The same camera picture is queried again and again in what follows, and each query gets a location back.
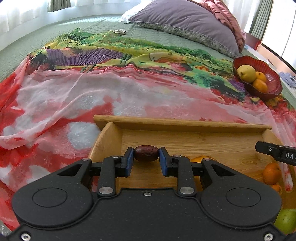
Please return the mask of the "yellow pear in bowl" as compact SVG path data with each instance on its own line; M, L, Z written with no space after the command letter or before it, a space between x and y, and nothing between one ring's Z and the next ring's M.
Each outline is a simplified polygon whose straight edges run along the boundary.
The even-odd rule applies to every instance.
M237 73L239 78L246 83L252 83L256 79L256 70L251 65L241 65Z

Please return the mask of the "white sheer curtain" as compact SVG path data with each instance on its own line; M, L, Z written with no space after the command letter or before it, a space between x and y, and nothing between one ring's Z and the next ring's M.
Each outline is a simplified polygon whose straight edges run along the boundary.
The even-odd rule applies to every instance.
M21 24L44 17L48 12L49 1L1 1L1 34L13 30ZM102 1L102 0L74 0L71 7L59 11L60 16L66 11L86 10L87 14L119 14L126 8L132 8L143 1Z

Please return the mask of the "orange in bowl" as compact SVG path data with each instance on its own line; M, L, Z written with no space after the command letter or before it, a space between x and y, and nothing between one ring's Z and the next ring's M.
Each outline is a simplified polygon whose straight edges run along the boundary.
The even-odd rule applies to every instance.
M254 80L252 83L252 86L261 93L268 92L267 84L264 81L262 81L261 79Z
M260 71L255 72L256 74L256 79L259 79L261 81L263 81L264 83L267 83L267 78L266 75Z

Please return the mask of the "green curtain right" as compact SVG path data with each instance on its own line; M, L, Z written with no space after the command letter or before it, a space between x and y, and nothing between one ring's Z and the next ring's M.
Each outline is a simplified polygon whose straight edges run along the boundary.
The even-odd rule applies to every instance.
M273 0L261 0L255 12L249 33L259 40L263 39L272 7Z

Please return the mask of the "purple pillow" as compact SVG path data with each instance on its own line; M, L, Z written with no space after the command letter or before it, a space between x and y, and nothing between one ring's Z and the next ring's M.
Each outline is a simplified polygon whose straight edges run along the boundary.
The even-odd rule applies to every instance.
M230 28L202 6L189 1L152 1L128 20L201 43L231 58L240 55Z

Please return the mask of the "small tangerine with stem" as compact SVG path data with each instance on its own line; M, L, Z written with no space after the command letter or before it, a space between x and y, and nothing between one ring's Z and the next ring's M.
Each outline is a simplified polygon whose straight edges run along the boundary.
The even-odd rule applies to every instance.
M275 185L281 177L281 169L278 163L269 163L263 171L263 181L267 185Z

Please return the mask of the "red glass fruit bowl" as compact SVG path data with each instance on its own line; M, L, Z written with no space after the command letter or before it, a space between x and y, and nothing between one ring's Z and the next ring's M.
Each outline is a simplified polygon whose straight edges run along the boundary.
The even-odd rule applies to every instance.
M238 57L233 61L233 72L247 92L262 101L273 99L282 92L279 75L264 61L250 56Z

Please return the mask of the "dark red jujube date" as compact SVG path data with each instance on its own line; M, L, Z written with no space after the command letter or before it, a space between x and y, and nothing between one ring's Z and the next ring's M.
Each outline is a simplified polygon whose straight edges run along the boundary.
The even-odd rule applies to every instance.
M140 162L153 162L159 157L159 149L155 146L141 145L134 149L134 158Z

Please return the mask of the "purple-blue cloth on floor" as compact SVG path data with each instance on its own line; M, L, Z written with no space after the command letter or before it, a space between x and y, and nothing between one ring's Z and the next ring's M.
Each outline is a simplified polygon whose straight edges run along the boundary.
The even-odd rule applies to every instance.
M279 76L289 87L296 88L296 80L290 73L280 72Z

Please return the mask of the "clear plastic sheet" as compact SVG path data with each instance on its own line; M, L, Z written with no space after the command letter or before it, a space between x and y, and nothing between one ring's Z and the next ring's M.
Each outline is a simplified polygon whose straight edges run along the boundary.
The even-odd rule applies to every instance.
M11 230L4 224L2 220L0 220L0 233L6 237L11 233Z

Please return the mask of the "green apple left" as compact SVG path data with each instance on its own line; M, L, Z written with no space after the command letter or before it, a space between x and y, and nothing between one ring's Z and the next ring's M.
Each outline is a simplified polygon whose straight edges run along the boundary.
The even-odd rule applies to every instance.
M274 226L282 233L288 235L295 232L296 224L296 210L295 209L281 209Z

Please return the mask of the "green curtain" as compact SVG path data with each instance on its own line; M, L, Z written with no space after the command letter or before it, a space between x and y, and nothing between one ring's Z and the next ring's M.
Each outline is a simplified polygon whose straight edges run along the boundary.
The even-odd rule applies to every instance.
M48 2L48 12L59 11L62 9L70 8L70 0L49 0Z
M249 33L259 40L263 39L272 7L273 0L261 0L255 12Z

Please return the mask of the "orange in bowl rear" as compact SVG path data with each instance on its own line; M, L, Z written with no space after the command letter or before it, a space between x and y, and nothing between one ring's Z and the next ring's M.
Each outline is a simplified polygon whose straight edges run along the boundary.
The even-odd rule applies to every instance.
M256 79L259 79L261 81L263 81L264 83L267 83L267 78L266 75L260 71L255 72L256 74Z

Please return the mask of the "colourful floral scarf cloth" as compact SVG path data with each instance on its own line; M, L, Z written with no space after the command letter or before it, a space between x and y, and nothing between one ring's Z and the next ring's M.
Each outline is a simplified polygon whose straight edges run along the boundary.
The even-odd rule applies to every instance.
M283 96L251 97L230 58L160 35L75 29L39 50L1 53L1 220L10 229L18 226L12 195L87 156L96 114L266 124L295 145L295 109Z

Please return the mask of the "large brown-orange orange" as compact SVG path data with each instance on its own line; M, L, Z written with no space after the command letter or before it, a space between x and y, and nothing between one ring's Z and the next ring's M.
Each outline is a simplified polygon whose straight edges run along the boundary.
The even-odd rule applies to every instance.
M194 157L194 158L190 159L190 161L194 162L194 163L200 163L203 159L216 161L215 158L210 157L210 156L205 156L205 155Z

